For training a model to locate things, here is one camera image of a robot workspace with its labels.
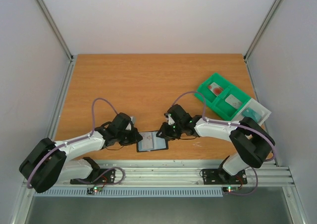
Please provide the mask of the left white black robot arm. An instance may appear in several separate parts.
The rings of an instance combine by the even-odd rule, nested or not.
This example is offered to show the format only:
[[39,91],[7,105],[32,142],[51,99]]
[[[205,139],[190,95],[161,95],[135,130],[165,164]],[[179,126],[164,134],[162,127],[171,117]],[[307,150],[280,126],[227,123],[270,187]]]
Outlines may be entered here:
[[57,182],[74,179],[83,184],[96,184],[102,180],[104,169],[86,153],[137,144],[143,139],[134,126],[132,117],[118,113],[112,121],[95,127],[90,133],[70,140],[42,139],[19,167],[27,180],[27,188],[37,193],[49,190]]

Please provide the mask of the black leather card holder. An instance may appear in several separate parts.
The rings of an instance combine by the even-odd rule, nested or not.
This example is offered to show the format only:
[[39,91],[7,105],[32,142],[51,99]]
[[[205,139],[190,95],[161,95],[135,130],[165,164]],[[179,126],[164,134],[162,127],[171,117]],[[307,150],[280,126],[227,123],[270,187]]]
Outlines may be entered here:
[[168,141],[157,137],[158,131],[140,132],[142,140],[136,145],[138,153],[168,150]]

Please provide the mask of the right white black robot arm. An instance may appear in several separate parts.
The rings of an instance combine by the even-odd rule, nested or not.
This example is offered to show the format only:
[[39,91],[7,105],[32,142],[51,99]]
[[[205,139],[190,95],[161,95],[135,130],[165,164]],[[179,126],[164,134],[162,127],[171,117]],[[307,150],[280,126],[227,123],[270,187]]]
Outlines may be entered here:
[[252,118],[241,121],[221,121],[202,115],[190,116],[178,104],[165,113],[157,137],[166,141],[180,140],[183,134],[193,137],[211,137],[231,142],[236,149],[213,172],[212,176],[220,184],[230,184],[237,174],[247,168],[260,168],[269,155],[275,154],[274,140]]

